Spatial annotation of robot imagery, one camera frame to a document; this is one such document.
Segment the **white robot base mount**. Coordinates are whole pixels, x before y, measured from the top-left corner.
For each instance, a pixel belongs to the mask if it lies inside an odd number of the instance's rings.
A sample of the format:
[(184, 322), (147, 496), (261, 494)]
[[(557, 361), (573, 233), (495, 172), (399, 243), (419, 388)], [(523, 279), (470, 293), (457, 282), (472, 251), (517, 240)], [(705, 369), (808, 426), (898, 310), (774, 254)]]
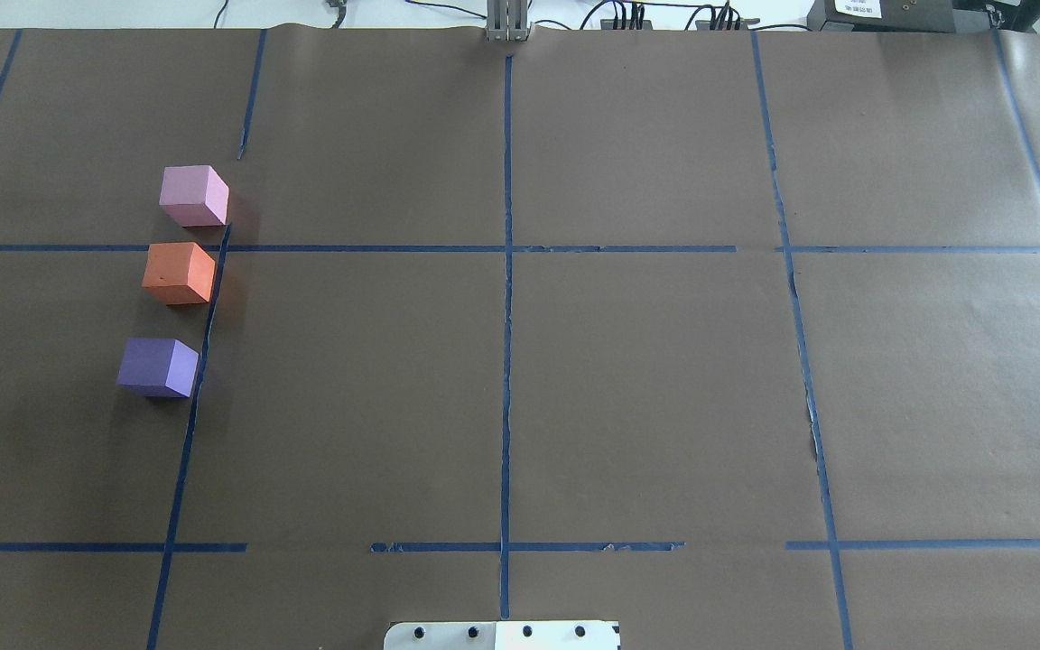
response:
[(619, 624), (603, 620), (400, 622), (384, 649), (620, 649)]

